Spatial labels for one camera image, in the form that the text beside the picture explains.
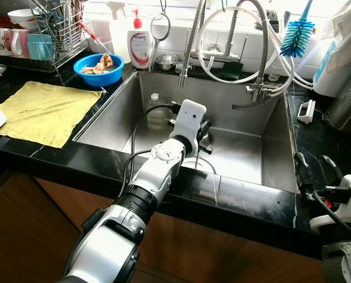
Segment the red bottle cap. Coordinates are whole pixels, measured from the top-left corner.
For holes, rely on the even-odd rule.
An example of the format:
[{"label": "red bottle cap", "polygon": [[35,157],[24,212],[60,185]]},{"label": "red bottle cap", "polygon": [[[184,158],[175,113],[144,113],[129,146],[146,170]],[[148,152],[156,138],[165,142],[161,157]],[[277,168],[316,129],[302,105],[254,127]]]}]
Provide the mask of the red bottle cap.
[{"label": "red bottle cap", "polygon": [[142,21],[141,21],[141,19],[139,19],[137,17],[137,15],[139,14],[139,10],[135,9],[132,12],[134,12],[136,14],[136,19],[133,21],[134,28],[141,28],[142,27]]}]

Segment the yellow cloth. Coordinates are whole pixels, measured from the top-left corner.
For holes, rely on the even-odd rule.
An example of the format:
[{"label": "yellow cloth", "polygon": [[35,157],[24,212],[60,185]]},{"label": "yellow cloth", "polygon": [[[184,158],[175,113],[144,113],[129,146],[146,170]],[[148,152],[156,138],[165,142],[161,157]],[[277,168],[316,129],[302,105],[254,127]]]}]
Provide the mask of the yellow cloth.
[{"label": "yellow cloth", "polygon": [[100,96],[101,91],[29,81],[0,104],[8,118],[0,134],[62,148]]}]

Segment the wooden cabinet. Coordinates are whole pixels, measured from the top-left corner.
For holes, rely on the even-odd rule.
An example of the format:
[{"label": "wooden cabinet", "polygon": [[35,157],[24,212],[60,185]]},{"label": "wooden cabinet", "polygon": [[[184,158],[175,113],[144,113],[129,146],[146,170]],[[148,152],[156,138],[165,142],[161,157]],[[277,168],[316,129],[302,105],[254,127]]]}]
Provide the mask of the wooden cabinet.
[{"label": "wooden cabinet", "polygon": [[57,281],[78,235],[32,179],[0,178],[0,283]]},{"label": "wooden cabinet", "polygon": [[[37,180],[77,227],[112,202]],[[150,220],[140,250],[141,263],[191,282],[323,282],[320,261],[159,213]]]}]

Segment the pink cup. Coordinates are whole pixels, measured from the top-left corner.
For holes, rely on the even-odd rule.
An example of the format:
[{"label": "pink cup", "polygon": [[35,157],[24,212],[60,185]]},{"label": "pink cup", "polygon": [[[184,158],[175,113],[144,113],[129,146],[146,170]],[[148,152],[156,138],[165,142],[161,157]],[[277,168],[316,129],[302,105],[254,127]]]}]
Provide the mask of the pink cup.
[{"label": "pink cup", "polygon": [[10,45],[14,57],[28,58],[27,34],[31,33],[28,29],[10,29]]}]

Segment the stainless steel sink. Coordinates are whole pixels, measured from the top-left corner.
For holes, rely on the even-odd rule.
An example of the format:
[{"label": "stainless steel sink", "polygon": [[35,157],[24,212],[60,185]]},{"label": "stainless steel sink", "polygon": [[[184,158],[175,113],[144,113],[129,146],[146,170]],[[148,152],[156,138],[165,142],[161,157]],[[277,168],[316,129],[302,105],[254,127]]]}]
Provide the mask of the stainless steel sink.
[{"label": "stainless steel sink", "polygon": [[[136,72],[113,94],[75,141],[130,153],[132,131],[152,93],[167,103],[188,98],[206,106],[212,121],[213,153],[200,152],[198,170],[296,192],[292,138],[287,101],[272,98],[260,108],[233,110],[233,104],[250,104],[245,85],[222,84],[188,78],[178,87],[178,76]],[[143,121],[136,134],[136,151],[152,148],[167,138],[163,132],[150,131]],[[194,167],[195,160],[187,160]]]}]

